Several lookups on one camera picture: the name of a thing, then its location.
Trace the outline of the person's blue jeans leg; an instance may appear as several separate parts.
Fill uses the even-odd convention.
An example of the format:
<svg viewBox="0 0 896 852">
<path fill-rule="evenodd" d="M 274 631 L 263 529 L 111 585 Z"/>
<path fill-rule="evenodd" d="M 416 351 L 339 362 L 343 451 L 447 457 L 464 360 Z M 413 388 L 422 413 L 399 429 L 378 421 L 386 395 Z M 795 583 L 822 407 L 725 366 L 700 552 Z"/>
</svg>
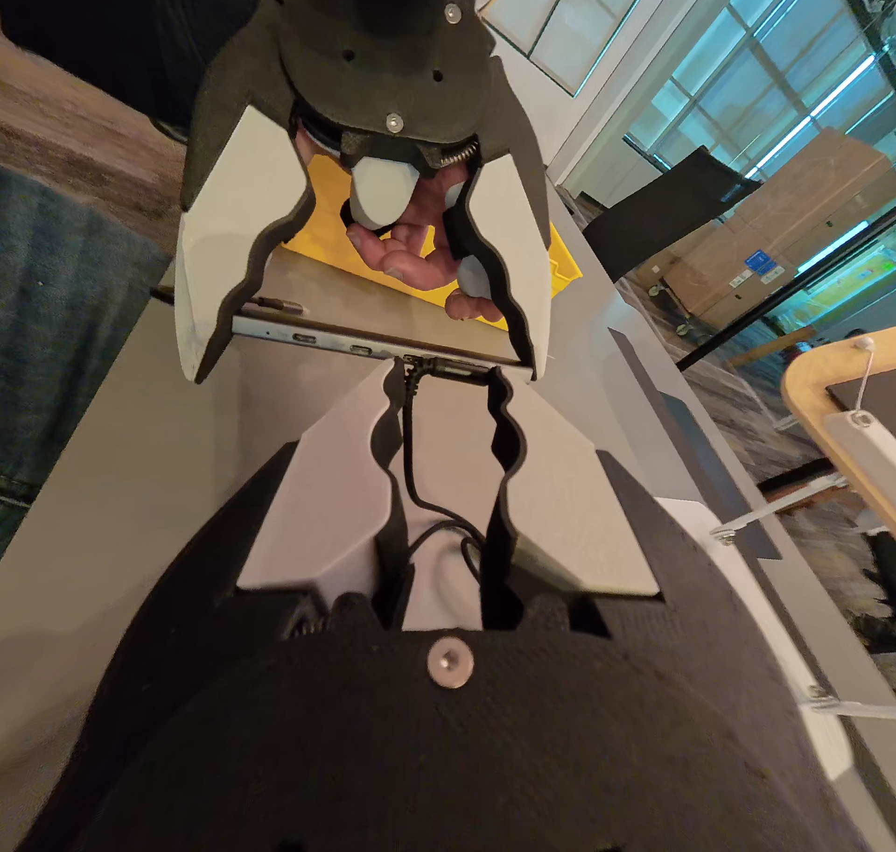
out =
<svg viewBox="0 0 896 852">
<path fill-rule="evenodd" d="M 153 241 L 2 168 L 2 549 L 48 480 L 168 263 Z"/>
</svg>

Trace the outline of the dark board with wooden rim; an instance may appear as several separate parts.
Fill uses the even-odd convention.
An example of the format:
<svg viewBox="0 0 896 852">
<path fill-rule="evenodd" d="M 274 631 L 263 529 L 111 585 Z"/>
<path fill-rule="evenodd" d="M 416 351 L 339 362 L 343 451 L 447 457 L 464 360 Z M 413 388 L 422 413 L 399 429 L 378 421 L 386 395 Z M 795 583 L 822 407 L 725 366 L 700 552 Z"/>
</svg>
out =
<svg viewBox="0 0 896 852">
<path fill-rule="evenodd" d="M 791 414 L 895 534 L 895 330 L 802 353 L 781 394 Z"/>
</svg>

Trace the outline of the black tripod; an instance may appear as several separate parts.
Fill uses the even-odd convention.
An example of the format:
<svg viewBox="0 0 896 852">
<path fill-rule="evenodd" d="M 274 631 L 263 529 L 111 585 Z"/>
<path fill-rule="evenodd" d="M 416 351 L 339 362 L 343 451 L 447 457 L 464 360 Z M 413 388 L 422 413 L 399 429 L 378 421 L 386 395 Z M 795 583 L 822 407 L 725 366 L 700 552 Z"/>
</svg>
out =
<svg viewBox="0 0 896 852">
<path fill-rule="evenodd" d="M 786 285 L 778 288 L 762 302 L 747 310 L 743 315 L 733 320 L 724 329 L 718 331 L 707 341 L 701 343 L 694 351 L 685 354 L 676 362 L 680 373 L 685 372 L 699 363 L 710 353 L 732 340 L 740 332 L 760 320 L 770 311 L 792 298 L 797 292 L 807 286 L 820 281 L 826 275 L 834 272 L 842 264 L 849 261 L 856 253 L 868 244 L 876 241 L 882 233 L 891 230 L 895 226 L 895 208 L 891 207 L 879 219 L 876 219 L 861 231 L 854 232 L 849 238 L 829 253 L 825 258 L 813 263 L 812 266 L 799 273 Z"/>
</svg>

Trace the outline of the white stand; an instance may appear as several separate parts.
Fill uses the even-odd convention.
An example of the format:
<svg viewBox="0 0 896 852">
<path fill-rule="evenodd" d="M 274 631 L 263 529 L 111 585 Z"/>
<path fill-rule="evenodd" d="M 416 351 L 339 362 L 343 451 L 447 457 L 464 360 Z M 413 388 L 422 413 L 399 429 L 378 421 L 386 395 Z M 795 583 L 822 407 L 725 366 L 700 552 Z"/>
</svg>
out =
<svg viewBox="0 0 896 852">
<path fill-rule="evenodd" d="M 796 695 L 828 778 L 842 788 L 852 775 L 869 791 L 894 796 L 894 718 L 853 716 L 894 710 L 890 684 L 776 517 L 747 526 L 734 544 L 711 536 L 729 503 L 739 515 L 756 504 L 758 490 L 733 454 L 721 454 L 719 431 L 683 379 L 672 388 L 684 398 L 667 394 L 654 378 L 640 382 L 698 493 L 697 500 L 677 495 L 658 502 L 748 605 Z"/>
</svg>

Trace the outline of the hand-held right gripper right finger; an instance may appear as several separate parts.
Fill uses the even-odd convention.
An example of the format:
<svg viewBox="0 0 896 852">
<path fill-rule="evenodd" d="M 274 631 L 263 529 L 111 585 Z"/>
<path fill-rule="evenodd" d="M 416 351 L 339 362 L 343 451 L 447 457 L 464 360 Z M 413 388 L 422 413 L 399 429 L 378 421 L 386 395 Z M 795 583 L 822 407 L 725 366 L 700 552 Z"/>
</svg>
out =
<svg viewBox="0 0 896 852">
<path fill-rule="evenodd" d="M 522 601 L 658 595 L 595 445 L 514 373 L 491 374 L 487 406 L 504 470 L 484 547 L 489 580 Z"/>
</svg>

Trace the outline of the yellow plastic bin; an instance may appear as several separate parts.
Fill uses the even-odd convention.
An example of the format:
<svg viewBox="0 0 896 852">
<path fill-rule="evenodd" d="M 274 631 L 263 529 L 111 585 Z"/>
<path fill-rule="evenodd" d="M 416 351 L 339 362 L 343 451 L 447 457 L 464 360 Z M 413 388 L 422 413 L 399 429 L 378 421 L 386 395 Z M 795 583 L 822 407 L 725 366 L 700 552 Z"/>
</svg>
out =
<svg viewBox="0 0 896 852">
<path fill-rule="evenodd" d="M 450 294 L 458 288 L 457 281 L 433 290 L 418 290 L 404 286 L 392 277 L 369 268 L 360 258 L 345 235 L 340 209 L 350 196 L 350 176 L 329 155 L 315 155 L 309 167 L 315 189 L 316 204 L 313 215 L 303 229 L 285 248 L 311 260 L 327 264 L 342 272 L 360 277 L 369 284 L 393 289 L 406 296 L 443 308 Z M 551 224 L 548 257 L 551 265 L 552 298 L 583 274 L 566 247 L 558 231 Z"/>
</svg>

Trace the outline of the person's left hand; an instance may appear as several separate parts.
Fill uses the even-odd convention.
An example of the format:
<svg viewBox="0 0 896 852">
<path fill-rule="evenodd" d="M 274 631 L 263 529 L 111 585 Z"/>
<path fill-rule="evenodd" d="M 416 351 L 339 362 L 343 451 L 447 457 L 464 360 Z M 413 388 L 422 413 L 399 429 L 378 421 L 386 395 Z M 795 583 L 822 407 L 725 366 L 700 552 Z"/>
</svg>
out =
<svg viewBox="0 0 896 852">
<path fill-rule="evenodd" d="M 433 291 L 456 280 L 459 263 L 435 218 L 398 223 L 385 239 L 359 224 L 349 226 L 346 236 L 368 268 L 411 289 Z"/>
</svg>

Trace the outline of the stack of cardboard boxes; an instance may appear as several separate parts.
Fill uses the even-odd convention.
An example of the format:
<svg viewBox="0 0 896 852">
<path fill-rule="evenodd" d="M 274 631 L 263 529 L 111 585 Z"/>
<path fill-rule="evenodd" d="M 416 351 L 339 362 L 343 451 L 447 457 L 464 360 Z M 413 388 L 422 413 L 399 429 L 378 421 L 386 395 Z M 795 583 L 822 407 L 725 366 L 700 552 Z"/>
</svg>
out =
<svg viewBox="0 0 896 852">
<path fill-rule="evenodd" d="M 722 330 L 890 205 L 894 193 L 885 153 L 826 128 L 724 221 L 689 233 L 627 277 L 646 292 L 669 293 L 687 318 Z"/>
</svg>

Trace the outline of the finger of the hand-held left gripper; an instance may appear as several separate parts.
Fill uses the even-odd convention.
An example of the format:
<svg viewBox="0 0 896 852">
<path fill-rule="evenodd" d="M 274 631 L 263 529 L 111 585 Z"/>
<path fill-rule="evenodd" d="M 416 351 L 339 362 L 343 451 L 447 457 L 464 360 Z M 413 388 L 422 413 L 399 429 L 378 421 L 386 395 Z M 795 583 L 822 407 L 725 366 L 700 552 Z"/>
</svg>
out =
<svg viewBox="0 0 896 852">
<path fill-rule="evenodd" d="M 181 217 L 175 253 L 175 337 L 185 377 L 205 381 L 260 291 L 273 251 L 315 208 L 308 169 L 286 129 L 245 110 Z"/>
<path fill-rule="evenodd" d="M 456 281 L 502 314 L 521 365 L 541 377 L 551 328 L 551 262 L 512 154 L 482 163 L 455 200 Z"/>
</svg>

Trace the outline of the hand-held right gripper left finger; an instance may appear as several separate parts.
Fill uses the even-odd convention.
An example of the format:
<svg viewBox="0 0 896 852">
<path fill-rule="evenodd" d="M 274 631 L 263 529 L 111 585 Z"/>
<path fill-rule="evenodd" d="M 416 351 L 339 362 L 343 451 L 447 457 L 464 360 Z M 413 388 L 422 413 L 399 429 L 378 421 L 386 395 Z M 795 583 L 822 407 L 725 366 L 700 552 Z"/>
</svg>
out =
<svg viewBox="0 0 896 852">
<path fill-rule="evenodd" d="M 245 591 L 374 597 L 407 528 L 390 465 L 404 367 L 381 363 L 304 432 L 238 577 Z"/>
</svg>

